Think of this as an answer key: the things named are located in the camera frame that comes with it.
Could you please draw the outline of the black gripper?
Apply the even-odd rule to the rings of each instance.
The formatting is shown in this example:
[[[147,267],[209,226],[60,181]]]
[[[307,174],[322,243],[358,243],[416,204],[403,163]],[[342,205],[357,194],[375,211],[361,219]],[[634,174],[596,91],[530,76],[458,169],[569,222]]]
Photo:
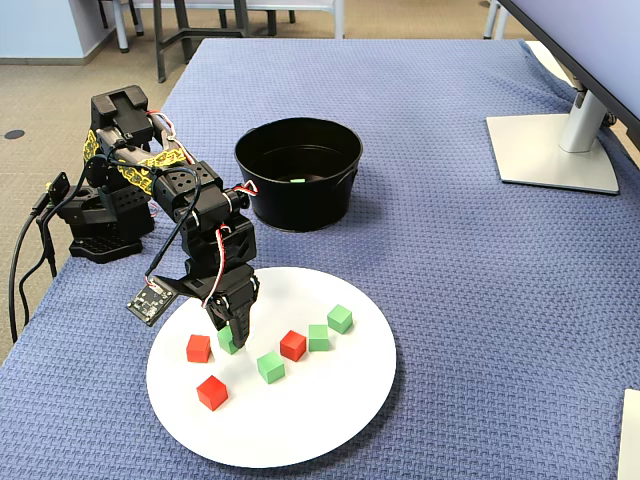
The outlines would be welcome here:
[[[233,343],[236,348],[242,348],[248,338],[250,330],[250,310],[256,301],[256,297],[249,297],[246,301],[236,302],[231,306],[231,316],[226,304],[222,300],[214,300],[221,296],[231,296],[246,285],[249,286],[249,294],[255,290],[251,278],[254,269],[249,264],[241,264],[223,273],[218,283],[215,283],[217,271],[196,272],[192,271],[182,278],[185,288],[196,298],[200,299],[217,330],[222,330],[229,321],[233,335]]]

